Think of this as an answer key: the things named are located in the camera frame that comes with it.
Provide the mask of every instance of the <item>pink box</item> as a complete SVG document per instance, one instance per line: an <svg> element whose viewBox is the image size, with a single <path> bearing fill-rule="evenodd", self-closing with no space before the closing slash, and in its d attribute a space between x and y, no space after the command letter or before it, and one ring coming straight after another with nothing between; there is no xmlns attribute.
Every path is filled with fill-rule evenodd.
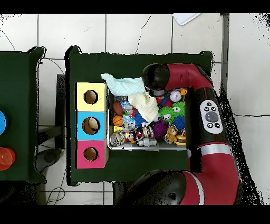
<svg viewBox="0 0 270 224"><path fill-rule="evenodd" d="M77 146L77 169L94 169L105 167L105 164L108 160L108 149L106 140L78 141ZM98 157L94 161L88 161L84 157L84 151L90 147L95 148L98 152Z"/></svg>

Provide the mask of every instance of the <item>white paper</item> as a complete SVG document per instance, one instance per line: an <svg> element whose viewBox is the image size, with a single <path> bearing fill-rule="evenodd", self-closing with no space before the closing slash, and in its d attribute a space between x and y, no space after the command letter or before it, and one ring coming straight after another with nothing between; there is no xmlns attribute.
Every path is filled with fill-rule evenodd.
<svg viewBox="0 0 270 224"><path fill-rule="evenodd" d="M198 15L200 15L200 13L173 13L172 14L176 22L181 26L195 19Z"/></svg>

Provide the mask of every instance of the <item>towel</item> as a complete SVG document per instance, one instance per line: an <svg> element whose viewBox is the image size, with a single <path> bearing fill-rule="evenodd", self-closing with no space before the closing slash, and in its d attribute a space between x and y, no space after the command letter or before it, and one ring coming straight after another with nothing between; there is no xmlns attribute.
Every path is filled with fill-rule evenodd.
<svg viewBox="0 0 270 224"><path fill-rule="evenodd" d="M130 95L128 101L148 123L151 123L158 114L158 103L148 92Z"/></svg>
<svg viewBox="0 0 270 224"><path fill-rule="evenodd" d="M141 78L116 79L111 74L101 74L101 78L106 81L106 85L115 96L128 96L141 94L145 91Z"/></svg>

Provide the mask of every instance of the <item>blue lid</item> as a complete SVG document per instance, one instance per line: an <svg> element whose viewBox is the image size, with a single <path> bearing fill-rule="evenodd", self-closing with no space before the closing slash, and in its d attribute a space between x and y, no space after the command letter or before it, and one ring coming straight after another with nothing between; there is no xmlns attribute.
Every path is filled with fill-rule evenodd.
<svg viewBox="0 0 270 224"><path fill-rule="evenodd" d="M2 133L6 129L6 124L7 124L6 116L2 113L2 111L0 111L0 135L2 135Z"/></svg>

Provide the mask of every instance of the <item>box with hole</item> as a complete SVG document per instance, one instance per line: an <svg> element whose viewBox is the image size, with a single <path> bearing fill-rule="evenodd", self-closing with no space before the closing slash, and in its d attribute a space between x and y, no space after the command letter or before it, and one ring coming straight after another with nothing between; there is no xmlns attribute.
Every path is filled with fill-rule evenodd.
<svg viewBox="0 0 270 224"><path fill-rule="evenodd" d="M106 140L77 141L77 169L104 168L108 160Z"/></svg>
<svg viewBox="0 0 270 224"><path fill-rule="evenodd" d="M76 112L77 140L104 140L106 125L105 112Z"/></svg>
<svg viewBox="0 0 270 224"><path fill-rule="evenodd" d="M104 112L107 103L106 89L104 83L76 82L76 110Z"/></svg>

